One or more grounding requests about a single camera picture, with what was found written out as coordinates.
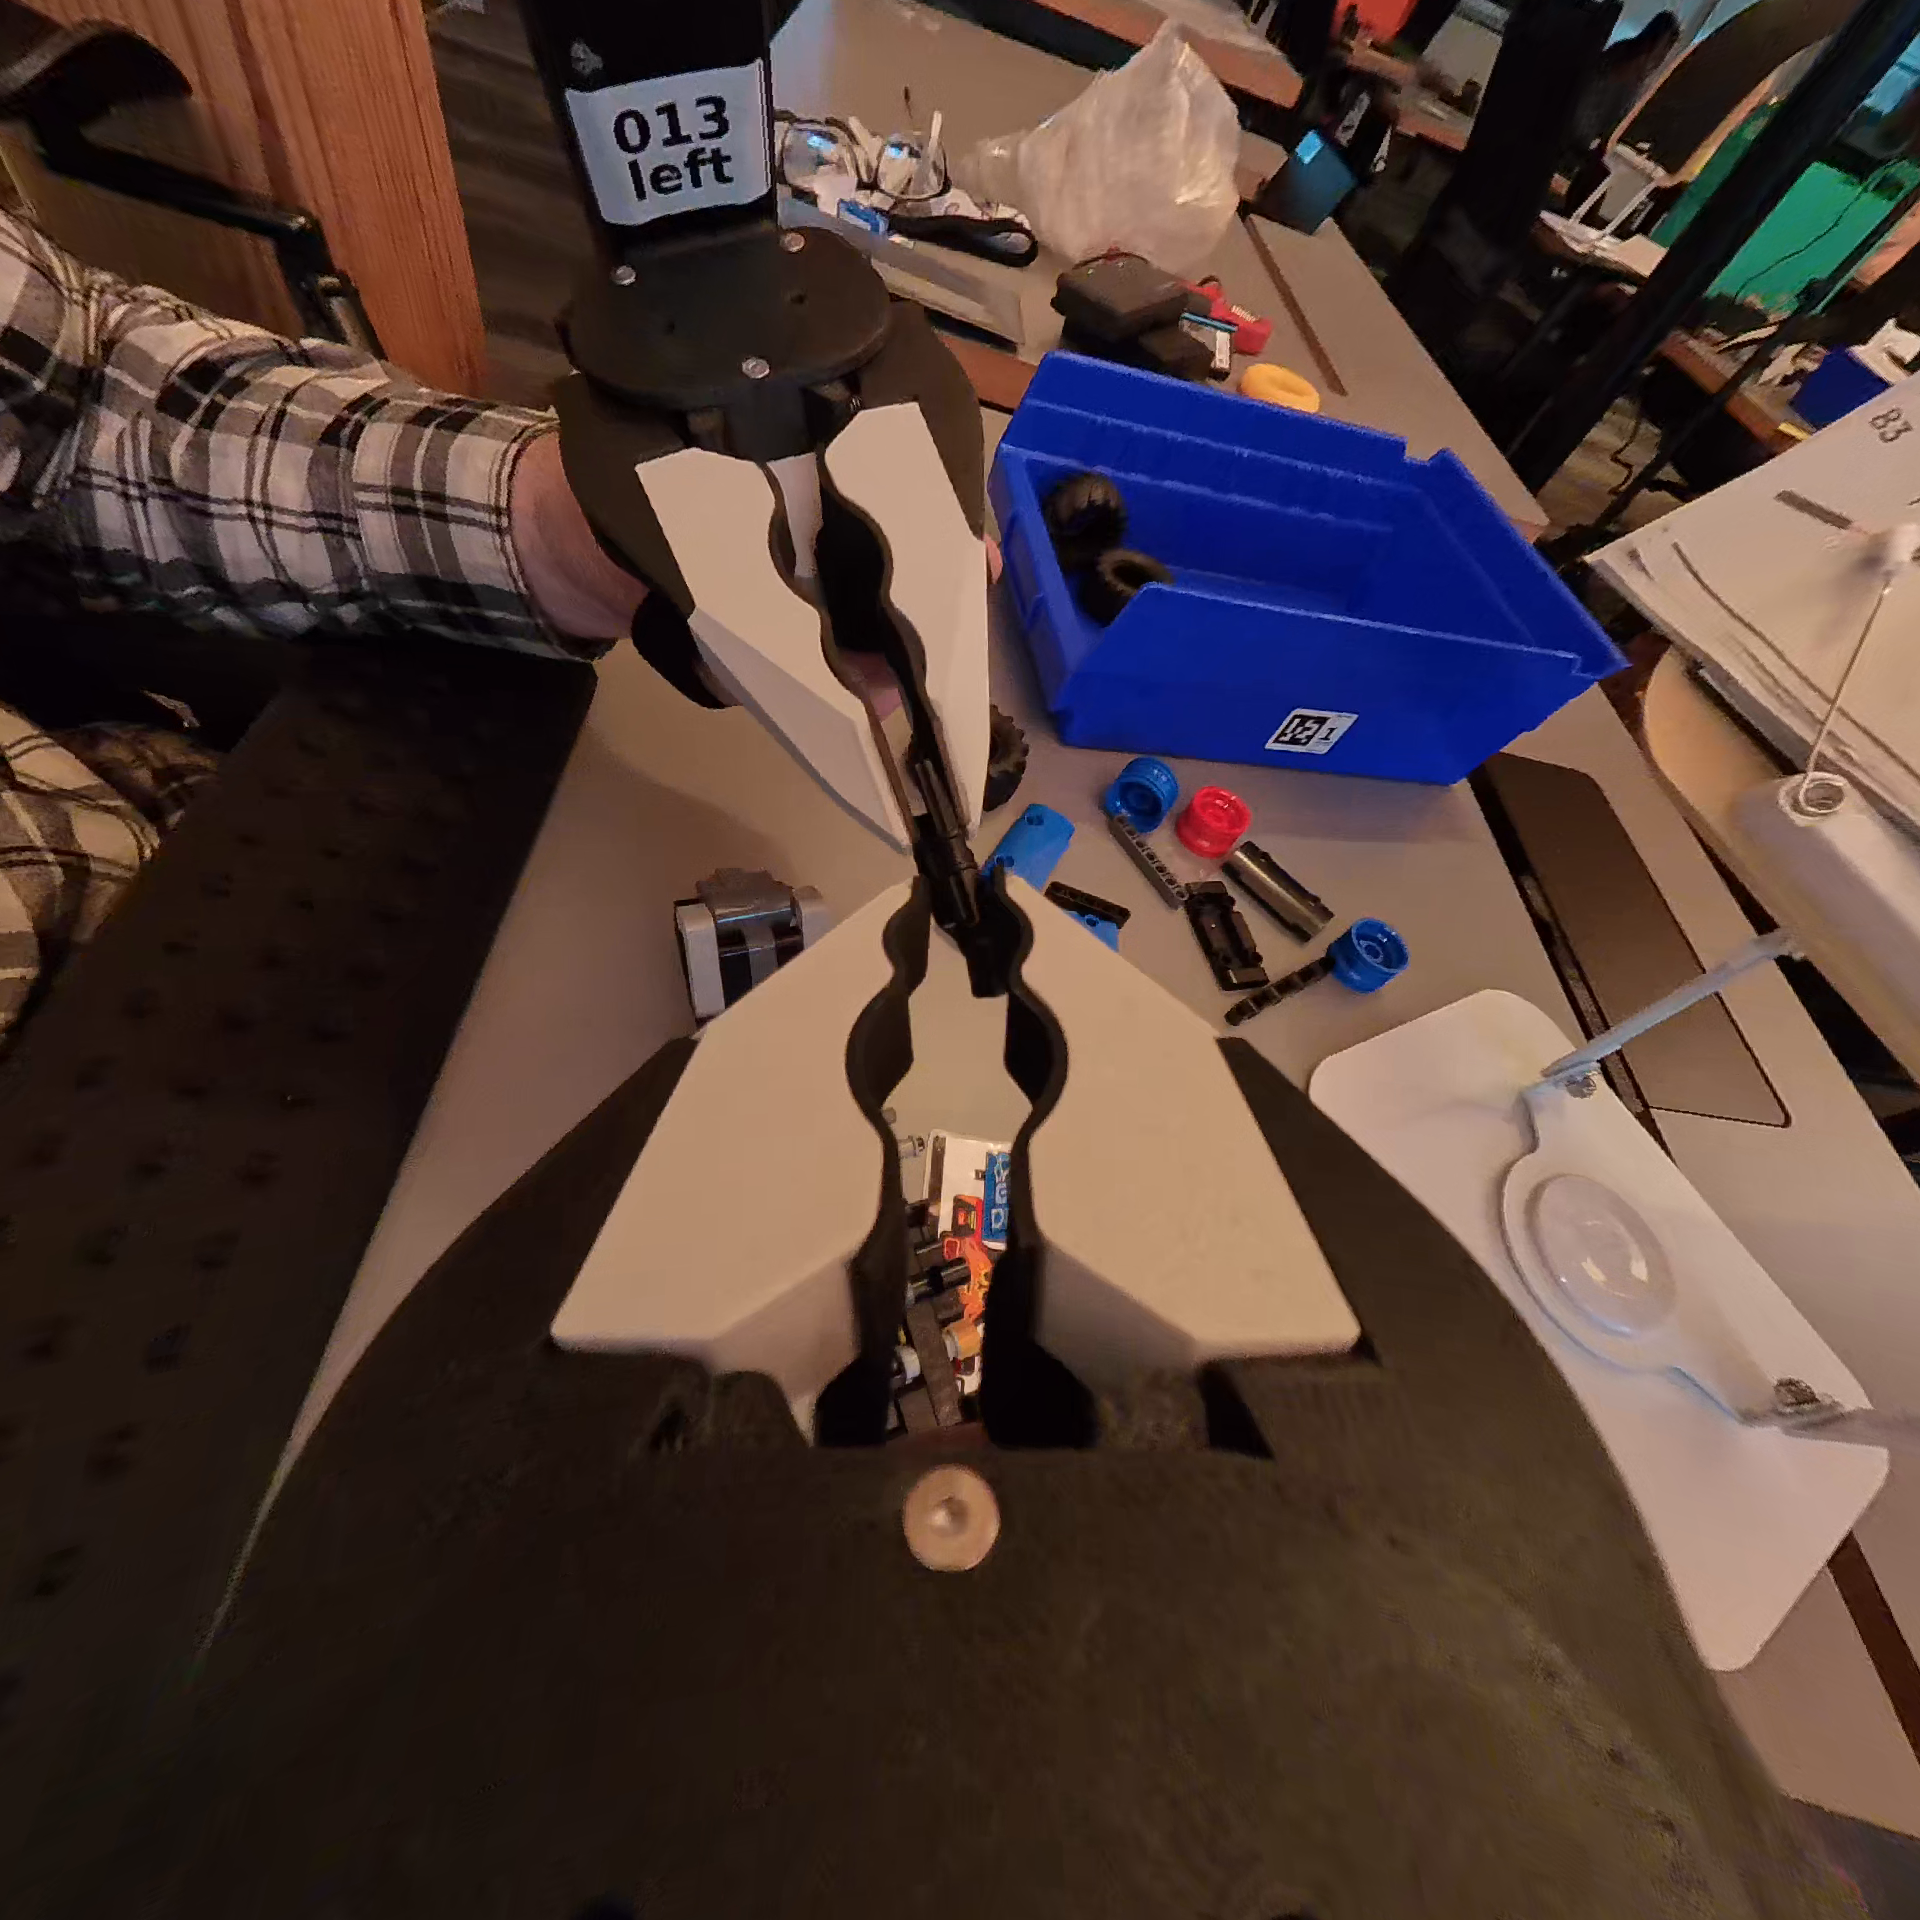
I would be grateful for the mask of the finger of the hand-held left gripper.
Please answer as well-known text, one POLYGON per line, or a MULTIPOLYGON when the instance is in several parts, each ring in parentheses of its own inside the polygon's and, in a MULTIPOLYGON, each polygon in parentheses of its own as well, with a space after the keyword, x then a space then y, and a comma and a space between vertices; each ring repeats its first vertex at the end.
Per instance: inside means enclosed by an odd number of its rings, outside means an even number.
POLYGON ((698 657, 853 820, 908 852, 872 712, 828 663, 824 613, 775 558, 785 498, 769 472, 665 454, 637 465, 637 485, 689 592, 698 657))
POLYGON ((858 411, 824 449, 824 540, 847 569, 855 612, 901 646, 895 678, 916 694, 955 803, 961 829, 981 828, 992 760, 987 555, 916 401, 858 411))

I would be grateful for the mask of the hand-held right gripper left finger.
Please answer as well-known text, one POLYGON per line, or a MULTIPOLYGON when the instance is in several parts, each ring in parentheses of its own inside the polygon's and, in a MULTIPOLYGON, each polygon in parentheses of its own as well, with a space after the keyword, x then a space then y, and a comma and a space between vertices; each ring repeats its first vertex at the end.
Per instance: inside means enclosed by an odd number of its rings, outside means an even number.
POLYGON ((749 987, 684 1063, 551 1319, 569 1355, 756 1374, 828 1449, 877 1449, 901 1317, 898 1158, 847 1047, 919 983, 898 881, 749 987))

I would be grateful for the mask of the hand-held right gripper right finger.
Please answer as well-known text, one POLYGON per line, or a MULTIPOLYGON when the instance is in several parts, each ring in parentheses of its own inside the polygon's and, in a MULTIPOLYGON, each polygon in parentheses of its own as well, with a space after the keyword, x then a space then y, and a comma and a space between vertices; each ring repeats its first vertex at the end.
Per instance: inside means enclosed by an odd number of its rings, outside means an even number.
POLYGON ((1027 1098, 981 1343, 1000 1449, 1084 1449, 1096 1401, 1229 1361, 1341 1361, 1363 1325, 1235 1050, 1021 878, 981 884, 1027 1098))

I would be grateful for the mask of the toy car chassis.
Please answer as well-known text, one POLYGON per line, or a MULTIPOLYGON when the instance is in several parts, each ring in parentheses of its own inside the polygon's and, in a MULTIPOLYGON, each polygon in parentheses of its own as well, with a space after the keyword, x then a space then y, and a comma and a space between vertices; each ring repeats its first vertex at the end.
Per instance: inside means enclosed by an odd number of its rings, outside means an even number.
MULTIPOLYGON (((671 907, 689 1021, 705 1028, 829 926, 816 889, 764 869, 716 869, 671 907)), ((1007 1243, 1009 1148, 895 1132, 901 1177, 901 1317, 890 1343, 885 1437, 981 1419, 984 1303, 1007 1243)))

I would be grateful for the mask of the black toy link piece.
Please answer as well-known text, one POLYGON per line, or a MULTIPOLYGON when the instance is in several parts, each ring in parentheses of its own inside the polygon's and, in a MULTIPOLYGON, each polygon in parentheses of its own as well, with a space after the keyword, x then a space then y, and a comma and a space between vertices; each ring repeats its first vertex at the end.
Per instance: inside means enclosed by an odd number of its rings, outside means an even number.
POLYGON ((1000 999, 1015 983, 1023 921, 1004 884, 981 878, 946 763, 908 743, 901 778, 916 794, 912 859, 926 889, 930 921, 961 948, 969 992, 1000 999))

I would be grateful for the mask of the person's left forearm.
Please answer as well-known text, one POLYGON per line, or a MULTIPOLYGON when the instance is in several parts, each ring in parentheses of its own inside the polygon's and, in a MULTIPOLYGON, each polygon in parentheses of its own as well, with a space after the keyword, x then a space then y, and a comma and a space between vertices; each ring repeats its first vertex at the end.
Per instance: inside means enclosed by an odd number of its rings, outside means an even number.
POLYGON ((509 526, 551 423, 130 284, 2 213, 2 545, 51 555, 83 600, 581 657, 509 526))

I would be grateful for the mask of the grey desk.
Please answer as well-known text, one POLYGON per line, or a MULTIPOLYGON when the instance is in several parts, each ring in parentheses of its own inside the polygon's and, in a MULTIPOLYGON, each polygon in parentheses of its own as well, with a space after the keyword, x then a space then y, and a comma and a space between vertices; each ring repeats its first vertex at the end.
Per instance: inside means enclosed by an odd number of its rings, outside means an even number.
MULTIPOLYGON (((1333 901, 1398 925, 1413 974, 1341 1008, 1330 987, 1259 1021, 1286 1071, 1473 987, 1572 1021, 1568 997, 1468 787, 1256 772, 1256 839, 1333 901)), ((425 1269, 654 1047, 684 1032, 670 901, 710 866, 769 866, 855 909, 901 863, 749 716, 689 707, 630 646, 605 657, 581 733, 477 974, 467 1017, 378 1217, 300 1427, 425 1269)), ((1778 974, 1730 1021, 1787 1126, 1656 1118, 1716 1201, 1874 1397, 1917 1401, 1917 1191, 1778 974)), ((1876 1916, 1917 1914, 1917 1460, 1717 1675, 1741 1730, 1819 1838, 1874 1865, 1876 1916)))

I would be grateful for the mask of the dark desk cover panel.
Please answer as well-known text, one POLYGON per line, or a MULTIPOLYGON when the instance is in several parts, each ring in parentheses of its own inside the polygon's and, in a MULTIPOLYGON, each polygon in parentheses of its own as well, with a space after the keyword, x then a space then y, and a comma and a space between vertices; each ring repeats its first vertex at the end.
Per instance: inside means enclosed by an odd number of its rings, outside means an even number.
MULTIPOLYGON (((1704 972, 1603 787, 1577 770, 1494 756, 1470 790, 1586 1038, 1704 972)), ((1664 1141, 1661 1113, 1787 1126, 1757 1053, 1717 997, 1624 1042, 1595 1075, 1664 1141)))

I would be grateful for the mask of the black long toy beam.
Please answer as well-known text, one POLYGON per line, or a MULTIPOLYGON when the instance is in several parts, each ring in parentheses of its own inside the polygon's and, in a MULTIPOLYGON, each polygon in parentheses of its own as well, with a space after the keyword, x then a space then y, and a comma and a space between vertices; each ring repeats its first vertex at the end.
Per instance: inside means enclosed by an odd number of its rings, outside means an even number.
POLYGON ((1330 979, 1330 974, 1333 974, 1333 965, 1330 965, 1330 957, 1323 951, 1323 957, 1317 957, 1317 961, 1307 961, 1307 965, 1301 965, 1301 966, 1294 966, 1294 972, 1286 972, 1286 974, 1280 974, 1280 979, 1272 979, 1272 983, 1265 983, 1265 986, 1259 986, 1259 987, 1235 997, 1235 999, 1224 1008, 1223 1021, 1224 1021, 1229 1028, 1239 1028, 1239 1026, 1256 1021, 1259 1014, 1280 1008, 1283 999, 1292 999, 1292 997, 1298 997, 1298 992, 1307 992, 1307 986, 1317 986, 1317 983, 1323 983, 1323 979, 1330 979))

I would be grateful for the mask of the safety glasses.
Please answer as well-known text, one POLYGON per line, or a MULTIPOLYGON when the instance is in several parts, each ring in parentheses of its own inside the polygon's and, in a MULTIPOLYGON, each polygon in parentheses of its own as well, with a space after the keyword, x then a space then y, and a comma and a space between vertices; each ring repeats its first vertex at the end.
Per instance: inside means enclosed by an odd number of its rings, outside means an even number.
POLYGON ((872 205, 930 215, 950 194, 950 166, 936 134, 872 134, 855 115, 771 115, 780 182, 816 209, 872 205))

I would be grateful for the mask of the grey flat box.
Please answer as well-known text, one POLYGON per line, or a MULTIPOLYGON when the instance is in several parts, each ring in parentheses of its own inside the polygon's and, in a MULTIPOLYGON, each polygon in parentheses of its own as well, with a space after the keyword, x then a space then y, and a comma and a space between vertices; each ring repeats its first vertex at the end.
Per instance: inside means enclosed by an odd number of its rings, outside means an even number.
POLYGON ((936 319, 992 349, 1037 364, 1060 340, 1053 281, 1034 266, 984 262, 898 235, 853 235, 853 244, 890 295, 919 303, 936 319))

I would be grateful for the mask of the blue curved toy panel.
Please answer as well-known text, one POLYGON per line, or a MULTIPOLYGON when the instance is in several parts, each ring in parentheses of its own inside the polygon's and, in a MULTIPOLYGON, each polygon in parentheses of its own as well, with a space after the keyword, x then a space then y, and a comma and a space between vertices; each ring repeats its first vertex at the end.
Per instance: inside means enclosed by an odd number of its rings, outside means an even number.
POLYGON ((1065 852, 1072 847, 1076 820, 1048 804, 1023 804, 981 859, 981 881, 1017 878, 1033 891, 1047 891, 1065 852))

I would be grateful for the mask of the black curved toy panel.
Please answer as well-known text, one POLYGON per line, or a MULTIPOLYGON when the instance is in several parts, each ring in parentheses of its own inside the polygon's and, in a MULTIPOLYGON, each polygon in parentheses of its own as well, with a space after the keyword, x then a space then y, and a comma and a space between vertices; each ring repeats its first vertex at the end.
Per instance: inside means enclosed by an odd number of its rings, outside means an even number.
POLYGON ((1330 907, 1247 839, 1223 854, 1223 878, 1301 945, 1330 926, 1330 907))

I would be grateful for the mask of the black pouch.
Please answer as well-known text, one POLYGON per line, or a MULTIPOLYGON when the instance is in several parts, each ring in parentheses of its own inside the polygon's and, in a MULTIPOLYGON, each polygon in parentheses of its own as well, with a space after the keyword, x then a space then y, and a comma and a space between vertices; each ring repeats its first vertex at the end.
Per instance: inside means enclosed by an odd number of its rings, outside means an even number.
POLYGON ((1155 262, 1108 250, 1058 275, 1060 349, 1179 380, 1211 374, 1211 349, 1185 332, 1185 284, 1155 262))

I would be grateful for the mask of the grey toy beam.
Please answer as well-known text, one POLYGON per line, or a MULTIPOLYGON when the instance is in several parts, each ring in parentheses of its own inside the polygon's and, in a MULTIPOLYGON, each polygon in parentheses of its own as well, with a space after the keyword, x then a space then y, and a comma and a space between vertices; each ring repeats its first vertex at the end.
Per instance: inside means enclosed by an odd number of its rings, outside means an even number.
POLYGON ((1132 828, 1132 820, 1124 820, 1121 812, 1108 812, 1108 829, 1112 829, 1114 845, 1130 854, 1137 875, 1145 881, 1155 899, 1161 899, 1169 909, 1184 913, 1185 909, 1185 881, 1161 859, 1161 852, 1145 840, 1145 835, 1138 828, 1132 828))

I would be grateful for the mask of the wooden cabinet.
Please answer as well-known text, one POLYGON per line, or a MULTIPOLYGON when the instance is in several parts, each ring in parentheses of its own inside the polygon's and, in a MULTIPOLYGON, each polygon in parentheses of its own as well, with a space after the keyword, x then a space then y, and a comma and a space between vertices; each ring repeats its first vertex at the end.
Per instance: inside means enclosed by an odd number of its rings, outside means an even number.
MULTIPOLYGON (((484 323, 421 2, 32 2, 163 48, 194 96, 122 109, 98 140, 318 215, 385 359, 425 383, 489 383, 484 323)), ((266 327, 300 319, 272 249, 46 174, 2 126, 2 177, 70 250, 266 327)))

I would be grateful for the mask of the blue tagged storage bin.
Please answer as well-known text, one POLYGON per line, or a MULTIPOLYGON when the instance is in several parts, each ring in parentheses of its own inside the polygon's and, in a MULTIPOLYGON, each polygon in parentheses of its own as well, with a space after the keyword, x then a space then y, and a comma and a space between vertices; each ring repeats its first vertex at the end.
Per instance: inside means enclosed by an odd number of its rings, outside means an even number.
POLYGON ((1445 787, 1624 670, 1455 454, 1372 428, 1048 352, 987 498, 1066 748, 1445 787), (1043 531, 1066 472, 1175 576, 1112 627, 1043 531))

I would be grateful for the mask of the clear plastic bag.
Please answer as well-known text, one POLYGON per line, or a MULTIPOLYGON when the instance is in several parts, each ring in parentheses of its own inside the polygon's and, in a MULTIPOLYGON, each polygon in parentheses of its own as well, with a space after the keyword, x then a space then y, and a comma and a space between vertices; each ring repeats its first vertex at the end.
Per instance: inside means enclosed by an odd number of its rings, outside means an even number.
POLYGON ((1121 68, 1096 73, 1021 134, 979 140, 955 181, 1021 213, 1043 250, 1130 250, 1194 272, 1235 224, 1239 121, 1211 63, 1163 21, 1121 68))

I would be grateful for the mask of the black perforated pad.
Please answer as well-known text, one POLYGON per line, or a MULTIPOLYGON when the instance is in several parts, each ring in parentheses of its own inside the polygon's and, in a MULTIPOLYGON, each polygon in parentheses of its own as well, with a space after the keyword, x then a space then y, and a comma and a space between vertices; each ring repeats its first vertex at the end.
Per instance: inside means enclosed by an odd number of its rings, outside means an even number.
POLYGON ((219 1611, 588 700, 314 657, 2 1063, 2 1916, 219 1611))

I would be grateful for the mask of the dark device blue screen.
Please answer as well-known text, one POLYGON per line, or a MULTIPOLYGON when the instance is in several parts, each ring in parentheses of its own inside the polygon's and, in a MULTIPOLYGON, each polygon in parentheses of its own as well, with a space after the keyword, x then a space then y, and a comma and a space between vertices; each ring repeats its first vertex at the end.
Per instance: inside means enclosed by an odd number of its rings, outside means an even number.
POLYGON ((1244 213, 1294 235, 1317 235, 1351 200, 1355 190, 1359 181, 1341 142, 1323 130, 1307 130, 1286 148, 1283 160, 1270 181, 1260 181, 1259 194, 1247 199, 1244 213))

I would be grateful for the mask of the instruction booklet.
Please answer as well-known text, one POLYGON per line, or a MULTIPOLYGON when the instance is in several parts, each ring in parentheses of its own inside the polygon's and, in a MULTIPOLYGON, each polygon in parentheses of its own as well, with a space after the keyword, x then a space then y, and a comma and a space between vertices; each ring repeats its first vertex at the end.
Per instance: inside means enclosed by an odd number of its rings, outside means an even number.
POLYGON ((1782 756, 1917 829, 1917 377, 1588 573, 1782 756))

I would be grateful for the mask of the black toy frame piece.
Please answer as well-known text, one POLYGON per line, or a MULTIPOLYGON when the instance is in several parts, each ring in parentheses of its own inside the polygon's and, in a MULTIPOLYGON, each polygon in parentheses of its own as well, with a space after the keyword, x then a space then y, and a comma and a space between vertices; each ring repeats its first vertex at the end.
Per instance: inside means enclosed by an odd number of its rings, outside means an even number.
POLYGON ((1211 983, 1223 992, 1247 997, 1270 986, 1260 948, 1223 881, 1188 881, 1184 899, 1185 925, 1202 945, 1211 983))

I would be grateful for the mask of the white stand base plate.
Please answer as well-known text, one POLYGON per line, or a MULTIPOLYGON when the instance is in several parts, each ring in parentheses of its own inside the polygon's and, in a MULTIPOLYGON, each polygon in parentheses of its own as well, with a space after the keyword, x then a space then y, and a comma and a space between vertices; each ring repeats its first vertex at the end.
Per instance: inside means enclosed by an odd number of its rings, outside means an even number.
POLYGON ((1473 992, 1326 1058, 1312 1105, 1488 1271, 1616 1467, 1704 1664, 1746 1668, 1886 1482, 1857 1437, 1749 1425, 1777 1382, 1866 1390, 1609 1090, 1537 1084, 1572 1042, 1528 999, 1473 992), (1631 1303, 1564 1288, 1534 1191, 1586 1179, 1664 1257, 1631 1303))

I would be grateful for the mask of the black metal frame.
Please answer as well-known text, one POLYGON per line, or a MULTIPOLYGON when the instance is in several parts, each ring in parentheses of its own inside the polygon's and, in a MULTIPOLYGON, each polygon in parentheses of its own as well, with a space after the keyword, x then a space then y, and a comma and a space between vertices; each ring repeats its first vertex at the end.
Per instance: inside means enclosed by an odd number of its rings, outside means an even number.
POLYGON ((1664 250, 1642 291, 1512 442, 1505 461, 1528 488, 1544 485, 1568 465, 1631 374, 1656 357, 1675 327, 1689 323, 1716 275, 1754 226, 1760 226, 1771 200, 1824 153, 1911 37, 1917 2, 1852 7, 1809 74, 1789 88, 1685 235, 1664 250))

